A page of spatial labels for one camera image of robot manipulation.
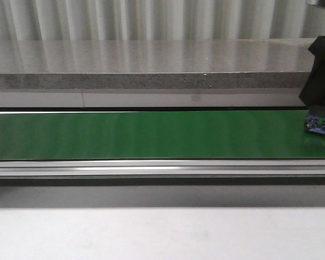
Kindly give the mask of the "black fabric covered gripper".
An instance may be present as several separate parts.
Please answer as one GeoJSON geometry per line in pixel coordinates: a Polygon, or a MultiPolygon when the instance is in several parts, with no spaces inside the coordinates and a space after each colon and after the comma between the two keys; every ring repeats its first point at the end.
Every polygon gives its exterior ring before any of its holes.
{"type": "Polygon", "coordinates": [[[299,98],[306,106],[325,106],[325,36],[318,36],[308,50],[314,63],[299,98]]]}

